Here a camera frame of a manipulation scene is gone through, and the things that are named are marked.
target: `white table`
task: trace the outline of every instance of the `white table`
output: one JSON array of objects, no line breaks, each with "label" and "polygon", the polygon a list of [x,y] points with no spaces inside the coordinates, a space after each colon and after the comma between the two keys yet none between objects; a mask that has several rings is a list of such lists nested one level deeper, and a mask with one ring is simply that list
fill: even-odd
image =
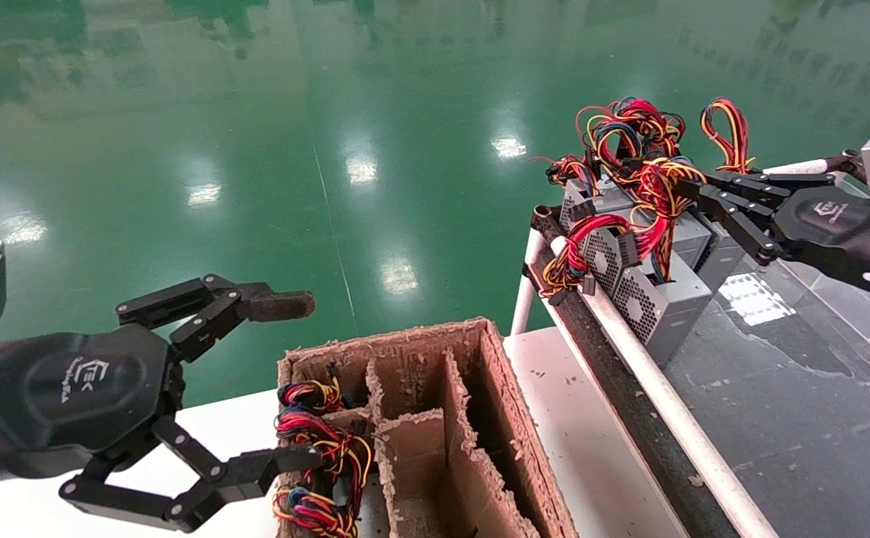
[{"label": "white table", "polygon": [[[579,534],[584,538],[627,536],[627,532],[641,538],[684,535],[605,396],[592,386],[557,328],[507,338],[505,348]],[[176,417],[224,460],[274,446],[276,409],[275,391],[268,391],[185,409]],[[67,478],[0,483],[0,536],[170,536],[162,529],[83,514],[57,496]],[[196,474],[161,446],[132,469],[113,474],[110,483],[172,497],[195,480]],[[366,496],[363,516],[371,512],[374,517],[364,524],[376,525],[381,517],[375,498]],[[275,529],[270,500],[258,498],[223,508],[195,534],[272,538]]]}]

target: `robotic hand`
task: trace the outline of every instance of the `robotic hand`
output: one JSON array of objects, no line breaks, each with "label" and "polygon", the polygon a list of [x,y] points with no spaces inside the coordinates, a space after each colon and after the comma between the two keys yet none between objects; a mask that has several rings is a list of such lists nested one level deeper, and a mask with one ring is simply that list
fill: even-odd
[{"label": "robotic hand", "polygon": [[[0,242],[0,316],[5,301]],[[306,317],[309,292],[274,293],[206,275],[121,303],[111,333],[56,333],[0,343],[0,480],[83,469],[60,496],[89,514],[195,531],[225,504],[262,497],[278,474],[319,467],[301,445],[220,462],[174,416],[182,408],[182,362],[192,362],[242,321]],[[151,333],[193,316],[169,342]],[[109,486],[158,443],[200,479],[175,498]]]},{"label": "robotic hand", "polygon": [[870,140],[863,147],[863,163],[855,152],[845,152],[804,164],[820,173],[719,171],[706,174],[707,184],[680,182],[677,190],[720,222],[761,265],[774,259],[806,263],[870,292],[870,199],[835,187],[832,174],[850,173],[870,187]]}]

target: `power supply fan grille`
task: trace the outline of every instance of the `power supply fan grille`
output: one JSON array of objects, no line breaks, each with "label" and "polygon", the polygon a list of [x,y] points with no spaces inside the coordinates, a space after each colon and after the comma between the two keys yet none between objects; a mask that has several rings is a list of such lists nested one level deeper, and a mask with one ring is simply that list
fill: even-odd
[{"label": "power supply fan grille", "polygon": [[592,232],[585,238],[581,246],[581,255],[588,263],[595,279],[606,290],[612,290],[620,272],[620,260],[617,251],[605,241],[602,232]]},{"label": "power supply fan grille", "polygon": [[655,313],[657,306],[644,293],[637,280],[632,276],[622,276],[617,285],[614,303],[617,311],[624,317],[624,321],[627,321],[638,339],[643,343],[647,341],[658,324],[658,316]]}]

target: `colorful wire harness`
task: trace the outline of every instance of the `colorful wire harness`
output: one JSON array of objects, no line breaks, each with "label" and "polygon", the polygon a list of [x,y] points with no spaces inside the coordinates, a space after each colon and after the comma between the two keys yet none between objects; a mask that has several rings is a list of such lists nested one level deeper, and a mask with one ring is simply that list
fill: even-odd
[{"label": "colorful wire harness", "polygon": [[[715,112],[719,111],[723,112],[728,119],[728,125],[731,127],[731,140],[718,134],[713,126],[713,116]],[[708,106],[701,111],[701,129],[724,153],[724,164],[719,166],[718,170],[729,170],[734,173],[750,172],[753,157],[747,156],[747,119],[740,113],[735,103],[722,98],[722,96],[712,99]]]}]

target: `cable connector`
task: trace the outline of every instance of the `cable connector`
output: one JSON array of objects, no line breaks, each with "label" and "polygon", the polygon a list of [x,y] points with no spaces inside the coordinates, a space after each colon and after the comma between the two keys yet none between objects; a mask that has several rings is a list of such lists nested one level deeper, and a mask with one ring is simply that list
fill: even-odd
[{"label": "cable connector", "polygon": [[563,303],[565,299],[568,299],[569,293],[571,293],[571,291],[568,288],[558,290],[555,295],[548,297],[548,304],[551,304],[551,306],[558,306],[558,304]]},{"label": "cable connector", "polygon": [[336,363],[329,363],[326,365],[325,371],[329,374],[329,379],[342,379],[342,372],[336,368]]},{"label": "cable connector", "polygon": [[622,269],[639,265],[641,260],[638,256],[638,241],[634,232],[624,232],[617,236],[617,251],[620,252],[620,266]]},{"label": "cable connector", "polygon": [[595,276],[588,273],[581,279],[581,292],[584,295],[595,295],[595,287],[598,280],[595,280]]},{"label": "cable connector", "polygon": [[589,198],[579,204],[573,205],[572,208],[569,208],[568,212],[570,213],[568,217],[571,217],[571,221],[578,222],[582,218],[598,214],[598,209],[595,207],[595,202]]}]

